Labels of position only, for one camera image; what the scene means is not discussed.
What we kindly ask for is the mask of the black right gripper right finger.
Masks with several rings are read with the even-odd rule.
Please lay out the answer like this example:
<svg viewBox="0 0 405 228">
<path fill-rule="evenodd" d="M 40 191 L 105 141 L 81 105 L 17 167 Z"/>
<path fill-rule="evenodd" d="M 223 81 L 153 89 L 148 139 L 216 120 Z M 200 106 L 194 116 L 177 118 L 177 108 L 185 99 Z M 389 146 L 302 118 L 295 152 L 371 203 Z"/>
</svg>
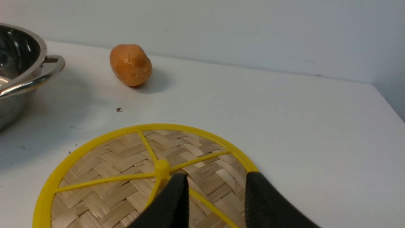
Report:
<svg viewBox="0 0 405 228">
<path fill-rule="evenodd" d="M 245 189 L 247 228 L 318 228 L 260 172 L 248 172 Z"/>
</svg>

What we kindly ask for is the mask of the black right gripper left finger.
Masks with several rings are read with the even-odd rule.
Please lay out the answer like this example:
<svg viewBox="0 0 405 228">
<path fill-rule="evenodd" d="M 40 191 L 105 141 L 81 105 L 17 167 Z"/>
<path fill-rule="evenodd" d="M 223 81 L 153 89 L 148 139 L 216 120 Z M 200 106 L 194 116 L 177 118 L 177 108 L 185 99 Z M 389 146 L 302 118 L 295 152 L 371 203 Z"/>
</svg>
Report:
<svg viewBox="0 0 405 228">
<path fill-rule="evenodd" d="M 189 217 L 187 176 L 176 173 L 152 203 L 127 227 L 188 228 Z"/>
</svg>

